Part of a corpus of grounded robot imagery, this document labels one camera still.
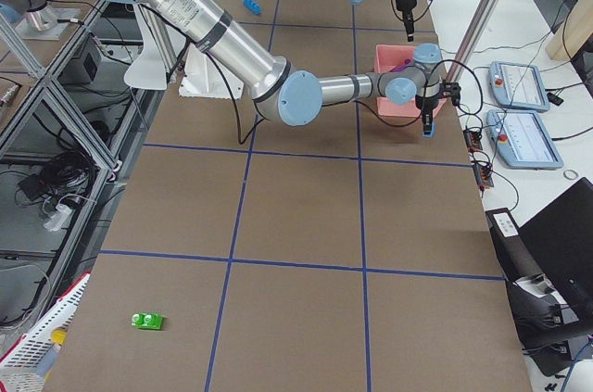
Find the red plastic box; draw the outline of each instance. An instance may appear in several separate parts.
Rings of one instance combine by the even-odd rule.
[[[393,68],[406,64],[406,60],[412,60],[416,46],[393,46],[390,44],[378,44],[374,56],[374,71],[389,72]],[[445,100],[438,103],[438,107],[433,111],[433,116],[445,104]],[[406,105],[396,105],[390,102],[386,97],[377,97],[377,111],[381,116],[387,117],[413,117],[420,115],[420,110],[416,108],[416,102],[412,99]]]

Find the white table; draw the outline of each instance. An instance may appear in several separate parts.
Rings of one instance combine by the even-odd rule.
[[[441,48],[446,51],[457,51],[464,33],[467,31],[473,13],[480,0],[435,0],[431,7],[435,30],[438,34]],[[491,46],[523,46],[544,38],[549,32],[549,26],[539,13],[533,0],[499,0],[498,5],[488,22],[480,39],[476,51]],[[497,49],[484,53],[474,53],[466,63],[470,68],[489,66],[494,60],[517,63],[532,63],[541,70],[553,68],[561,62],[551,60],[546,54],[545,47],[551,38],[548,35],[542,42],[530,44],[521,49]],[[444,58],[454,58],[454,54],[444,53]],[[476,70],[476,75],[484,89],[485,101],[495,103],[489,91],[487,70]],[[574,68],[570,64],[560,66],[555,70],[542,73],[542,80],[547,88],[555,88],[580,82]],[[479,95],[473,77],[464,71],[460,81],[461,102],[474,112],[479,105]],[[550,110],[541,115],[551,137],[560,137],[578,133],[593,125],[593,99],[584,86],[576,86],[562,92],[564,103],[560,107],[551,106]],[[492,107],[485,106],[479,114],[486,124],[486,113]],[[470,125],[477,125],[473,120]],[[488,139],[483,139],[485,152],[493,156],[494,147]],[[500,157],[494,161],[494,170],[509,178],[517,187],[520,200],[512,215],[523,225],[560,193],[566,190],[574,181],[567,180],[564,170],[574,170],[579,176],[586,176],[593,180],[593,132],[574,139],[555,143],[564,161],[564,168],[555,171],[511,170],[505,166]],[[511,186],[498,177],[493,176],[495,187],[486,190],[483,198],[484,209],[511,208],[516,200]],[[530,368],[530,376],[534,390],[540,391],[549,381],[543,377],[535,364],[526,360]],[[574,370],[568,387],[572,392],[586,392],[593,384],[593,361],[580,362]]]

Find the black monitor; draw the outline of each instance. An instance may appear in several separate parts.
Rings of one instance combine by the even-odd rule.
[[[578,180],[519,229],[525,246],[580,319],[593,316],[593,184]]]

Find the white crate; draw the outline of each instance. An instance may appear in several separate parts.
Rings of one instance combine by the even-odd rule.
[[[44,317],[27,334],[0,357],[0,392],[40,392],[44,379],[35,373],[35,368],[54,343],[51,334],[56,329],[68,330],[82,292],[89,280],[85,273],[57,301]]]

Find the green toy brick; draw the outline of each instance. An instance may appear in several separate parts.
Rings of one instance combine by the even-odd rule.
[[[132,315],[132,325],[141,330],[160,330],[163,317],[153,312],[135,313]]]

